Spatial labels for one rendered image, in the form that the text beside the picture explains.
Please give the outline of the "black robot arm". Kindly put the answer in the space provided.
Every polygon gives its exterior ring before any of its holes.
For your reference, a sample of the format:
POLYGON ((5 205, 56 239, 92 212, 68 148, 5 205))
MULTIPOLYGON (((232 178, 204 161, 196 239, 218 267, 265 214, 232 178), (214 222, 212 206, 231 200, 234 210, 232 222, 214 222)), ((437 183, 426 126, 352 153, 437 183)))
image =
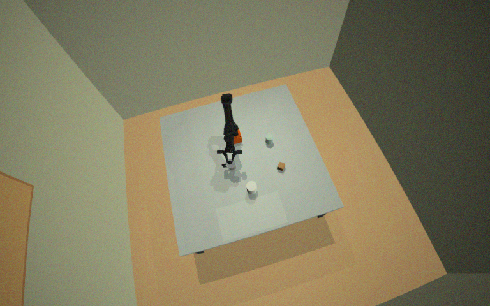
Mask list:
MULTIPOLYGON (((232 95, 229 94, 222 94, 221 96, 221 104, 223 105, 224 108, 224 114, 225 114, 225 125, 224 125, 224 141, 233 143, 234 142, 234 136, 238 136, 238 125, 233 120, 233 115, 232 115, 232 108, 231 108, 231 103, 232 103, 232 95)), ((234 145, 231 147, 225 147, 225 152, 232 152, 235 150, 234 145)))

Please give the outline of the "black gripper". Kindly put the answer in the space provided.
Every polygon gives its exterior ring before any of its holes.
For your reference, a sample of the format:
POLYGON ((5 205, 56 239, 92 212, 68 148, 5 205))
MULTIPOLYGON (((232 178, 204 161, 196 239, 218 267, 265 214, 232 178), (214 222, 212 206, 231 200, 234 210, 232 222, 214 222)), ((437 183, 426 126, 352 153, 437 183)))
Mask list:
MULTIPOLYGON (((233 144, 234 143, 227 142, 226 143, 226 147, 227 146, 228 147, 231 147, 233 144)), ((232 151, 232 152, 225 152, 225 150, 217 150, 217 154, 223 154, 225 156, 225 158, 226 158, 226 162, 228 163, 228 154, 227 153, 233 153, 232 154, 232 162, 233 162, 235 155, 237 155, 237 153, 238 154, 242 154, 242 150, 235 150, 235 151, 232 151)))

